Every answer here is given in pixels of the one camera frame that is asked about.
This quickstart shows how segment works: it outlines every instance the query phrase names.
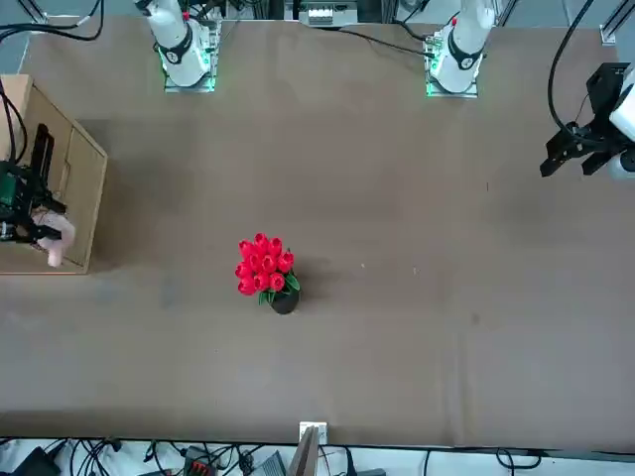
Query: tulip bouquet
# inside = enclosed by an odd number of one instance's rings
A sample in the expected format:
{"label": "tulip bouquet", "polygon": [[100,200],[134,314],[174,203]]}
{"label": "tulip bouquet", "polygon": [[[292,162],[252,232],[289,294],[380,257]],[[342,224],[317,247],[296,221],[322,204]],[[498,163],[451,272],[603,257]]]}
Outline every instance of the tulip bouquet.
{"label": "tulip bouquet", "polygon": [[282,240],[269,240],[257,233],[253,243],[238,244],[242,261],[236,266],[238,290],[246,296],[259,292],[258,303],[268,302],[279,313],[291,312],[300,297],[300,283],[294,275],[294,255],[283,251]]}

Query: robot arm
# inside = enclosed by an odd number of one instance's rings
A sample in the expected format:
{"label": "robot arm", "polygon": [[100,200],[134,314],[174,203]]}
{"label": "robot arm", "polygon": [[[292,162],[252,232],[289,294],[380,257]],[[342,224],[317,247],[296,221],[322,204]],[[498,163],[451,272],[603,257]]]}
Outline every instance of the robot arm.
{"label": "robot arm", "polygon": [[148,18],[157,41],[159,55],[169,79],[179,87],[197,84],[206,75],[215,75],[217,33],[210,33],[193,18],[185,19],[178,0],[137,0],[135,5]]}
{"label": "robot arm", "polygon": [[461,0],[461,9],[434,41],[441,45],[431,77],[446,91],[462,93],[478,76],[483,48],[496,21],[491,0]]}
{"label": "robot arm", "polygon": [[575,121],[547,143],[543,177],[554,174],[570,159],[589,156],[582,173],[590,176],[609,164],[616,178],[635,178],[635,69],[627,62],[606,62],[586,82],[593,119]]}

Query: floor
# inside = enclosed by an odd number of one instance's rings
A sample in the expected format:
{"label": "floor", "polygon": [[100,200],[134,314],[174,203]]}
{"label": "floor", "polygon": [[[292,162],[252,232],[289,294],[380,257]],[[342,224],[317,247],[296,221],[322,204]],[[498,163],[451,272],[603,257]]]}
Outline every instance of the floor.
{"label": "floor", "polygon": [[[508,21],[510,27],[565,27],[577,14],[584,0],[519,0]],[[606,20],[619,0],[596,0],[586,12],[581,24],[587,28],[597,28]],[[50,15],[81,15],[85,12],[85,0],[40,0],[39,4]],[[426,11],[415,15],[413,23],[442,23],[458,9],[460,0],[433,0]],[[132,0],[108,0],[107,13],[110,15],[137,15]],[[408,15],[400,7],[398,18]],[[7,21],[26,21],[17,2],[0,2],[0,18]],[[0,72],[15,72],[20,67],[26,39],[11,38],[0,48]],[[617,35],[617,50],[620,60],[635,60],[635,15],[622,27]]]}

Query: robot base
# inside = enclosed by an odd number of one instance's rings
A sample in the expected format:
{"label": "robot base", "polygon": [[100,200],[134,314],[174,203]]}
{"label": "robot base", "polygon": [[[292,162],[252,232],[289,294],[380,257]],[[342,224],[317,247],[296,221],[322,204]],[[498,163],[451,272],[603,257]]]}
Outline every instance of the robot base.
{"label": "robot base", "polygon": [[204,55],[203,62],[209,65],[207,72],[196,84],[183,87],[174,84],[166,75],[166,92],[213,92],[216,87],[216,75],[218,73],[218,51],[220,49],[220,27],[222,21],[203,21],[201,26],[208,29],[209,36],[201,37],[203,48],[201,54]]}
{"label": "robot base", "polygon": [[424,52],[432,53],[433,55],[435,55],[433,59],[424,57],[424,68],[426,72],[426,95],[428,97],[478,97],[478,86],[476,84],[476,79],[464,92],[455,93],[446,91],[433,77],[432,71],[439,65],[437,58],[440,56],[442,48],[443,39],[437,33],[435,33],[435,35],[432,37],[428,37],[424,41]]}

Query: metal frame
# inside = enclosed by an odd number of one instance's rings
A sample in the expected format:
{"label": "metal frame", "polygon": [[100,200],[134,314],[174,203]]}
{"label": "metal frame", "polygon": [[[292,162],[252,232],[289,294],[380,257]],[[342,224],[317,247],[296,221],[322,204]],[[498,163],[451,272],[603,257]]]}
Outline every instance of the metal frame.
{"label": "metal frame", "polygon": [[599,33],[602,37],[603,45],[615,45],[615,34],[622,25],[624,25],[634,10],[635,0],[622,0],[617,8],[613,10],[606,21],[599,26]]}
{"label": "metal frame", "polygon": [[507,5],[503,9],[502,13],[498,15],[498,18],[496,19],[497,27],[504,27],[507,24],[507,20],[509,20],[509,17],[511,16],[512,12],[516,8],[517,4],[518,4],[518,0],[509,0],[507,2]]}
{"label": "metal frame", "polygon": [[287,476],[315,476],[318,462],[319,430],[311,426],[305,431],[291,461]]}

